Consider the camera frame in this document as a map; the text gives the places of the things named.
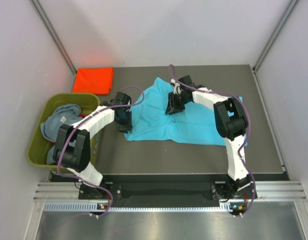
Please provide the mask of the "cyan t shirt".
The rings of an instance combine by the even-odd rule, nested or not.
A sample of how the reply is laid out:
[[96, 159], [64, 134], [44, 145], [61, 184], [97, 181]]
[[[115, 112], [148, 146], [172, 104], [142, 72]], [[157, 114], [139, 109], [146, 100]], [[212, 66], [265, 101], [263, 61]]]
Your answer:
[[185, 110], [166, 115], [168, 94], [173, 87], [157, 78], [144, 90], [138, 105], [131, 107], [132, 131], [128, 141], [172, 140], [183, 144], [224, 146], [225, 140], [216, 130], [214, 112], [200, 104], [189, 102]]

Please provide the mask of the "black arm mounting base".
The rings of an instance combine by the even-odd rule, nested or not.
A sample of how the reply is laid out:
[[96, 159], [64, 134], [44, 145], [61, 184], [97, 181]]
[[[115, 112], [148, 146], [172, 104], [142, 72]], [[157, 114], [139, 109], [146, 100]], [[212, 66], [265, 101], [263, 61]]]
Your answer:
[[148, 200], [152, 205], [178, 205], [185, 198], [201, 205], [205, 201], [241, 199], [253, 195], [253, 186], [239, 190], [226, 174], [107, 174], [101, 183], [105, 191], [70, 180], [80, 200], [100, 200], [113, 196], [121, 202], [134, 198]]

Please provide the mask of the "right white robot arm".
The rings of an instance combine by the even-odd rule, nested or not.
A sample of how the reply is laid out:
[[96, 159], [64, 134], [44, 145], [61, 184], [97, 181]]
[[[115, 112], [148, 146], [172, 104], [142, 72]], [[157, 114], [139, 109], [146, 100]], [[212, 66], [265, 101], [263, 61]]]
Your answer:
[[216, 130], [225, 140], [228, 158], [228, 180], [225, 182], [226, 198], [238, 198], [251, 185], [251, 175], [246, 169], [244, 146], [249, 118], [242, 101], [231, 94], [221, 95], [202, 85], [195, 85], [190, 76], [171, 79], [173, 91], [168, 94], [167, 115], [185, 110], [187, 103], [200, 104], [214, 112]]

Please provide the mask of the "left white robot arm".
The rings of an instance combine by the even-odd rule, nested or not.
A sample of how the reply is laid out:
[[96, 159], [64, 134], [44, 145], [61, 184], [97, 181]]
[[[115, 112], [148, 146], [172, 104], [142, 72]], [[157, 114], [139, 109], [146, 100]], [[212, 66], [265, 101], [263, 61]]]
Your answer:
[[91, 139], [113, 122], [121, 133], [132, 130], [131, 97], [123, 92], [101, 103], [81, 121], [61, 125], [56, 138], [53, 160], [57, 163], [58, 174], [81, 181], [90, 187], [90, 193], [96, 198], [107, 194], [111, 199], [112, 194], [101, 183], [103, 175], [91, 163]]

